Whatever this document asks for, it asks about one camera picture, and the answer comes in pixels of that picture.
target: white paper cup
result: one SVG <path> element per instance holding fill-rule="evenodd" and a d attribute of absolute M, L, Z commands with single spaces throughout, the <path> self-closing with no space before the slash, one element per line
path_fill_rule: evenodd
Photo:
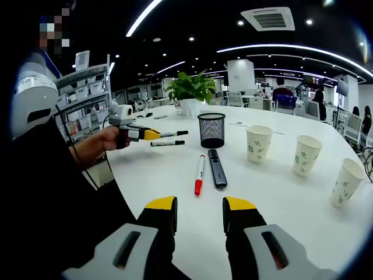
<path fill-rule="evenodd" d="M 248 160 L 252 162 L 262 162 L 267 157 L 273 130 L 269 127 L 253 125 L 251 127 L 246 127 L 246 132 Z"/>
<path fill-rule="evenodd" d="M 330 196 L 332 205 L 338 208 L 342 207 L 351 198 L 363 179 L 364 171 L 359 164 L 352 159 L 344 159 Z"/>
<path fill-rule="evenodd" d="M 299 176 L 308 176 L 320 154 L 322 144 L 316 138 L 300 135 L 293 163 L 293 172 Z"/>

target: mesh pen holder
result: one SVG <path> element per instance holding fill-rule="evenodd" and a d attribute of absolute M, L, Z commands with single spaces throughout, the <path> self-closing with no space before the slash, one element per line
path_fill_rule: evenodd
<path fill-rule="evenodd" d="M 224 119 L 220 113 L 206 113 L 198 116 L 200 145 L 207 149 L 216 149 L 224 145 Z"/>

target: ceiling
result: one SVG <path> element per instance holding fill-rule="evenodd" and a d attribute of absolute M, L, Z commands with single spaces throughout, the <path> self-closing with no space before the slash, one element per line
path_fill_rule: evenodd
<path fill-rule="evenodd" d="M 222 71 L 228 60 L 237 57 L 249 59 L 255 68 L 289 69 L 328 77 L 350 74 L 361 76 L 359 82 L 365 79 L 366 83 L 373 83 L 373 78 L 360 69 L 307 50 L 246 48 L 217 53 L 224 48 L 251 44 L 296 44 L 342 55 L 371 71 L 373 60 L 369 42 L 373 30 L 364 29 L 371 23 L 369 9 L 364 9 L 364 3 L 358 1 L 334 1 L 327 7 L 323 6 L 323 1 L 163 0 L 134 34 L 126 37 L 132 23 L 152 0 L 106 0 L 99 9 L 91 1 L 76 0 L 70 17 L 63 22 L 70 47 L 63 48 L 61 55 L 48 53 L 63 75 L 74 70 L 72 64 L 76 52 L 90 50 L 90 65 L 105 63 L 106 54 L 111 54 L 111 61 L 115 62 L 111 74 L 112 91 L 140 84 L 139 79 L 147 78 L 145 74 L 157 73 L 181 61 L 185 63 L 144 82 L 157 82 L 157 78 L 160 81 L 166 75 L 176 77 L 177 70 L 190 75 L 205 69 L 210 72 L 210 68 Z M 250 9 L 275 6 L 291 9 L 295 31 L 258 32 L 240 14 Z M 313 20 L 311 26 L 305 23 L 307 19 Z M 237 25 L 239 20 L 244 21 L 243 26 Z M 161 41 L 155 43 L 154 38 L 161 38 Z M 255 75 L 280 75 L 284 71 L 264 72 L 255 71 Z"/>

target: potted plant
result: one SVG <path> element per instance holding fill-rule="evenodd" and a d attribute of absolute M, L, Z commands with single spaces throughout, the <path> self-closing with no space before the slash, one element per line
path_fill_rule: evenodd
<path fill-rule="evenodd" d="M 180 101 L 183 116 L 196 117 L 199 114 L 200 102 L 211 101 L 211 89 L 216 90 L 216 88 L 213 79 L 203 76 L 205 71 L 194 77 L 181 72 L 178 74 L 179 79 L 173 80 L 166 89 L 166 92 L 171 91 L 168 94 L 170 101 Z"/>

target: hand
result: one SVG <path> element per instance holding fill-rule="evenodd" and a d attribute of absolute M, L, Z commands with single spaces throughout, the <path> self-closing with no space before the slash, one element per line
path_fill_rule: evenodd
<path fill-rule="evenodd" d="M 105 151 L 113 151 L 117 149 L 117 138 L 119 136 L 119 128 L 115 126 L 105 127 L 98 133 L 98 137 Z M 125 146 L 128 147 L 130 139 L 126 138 Z"/>

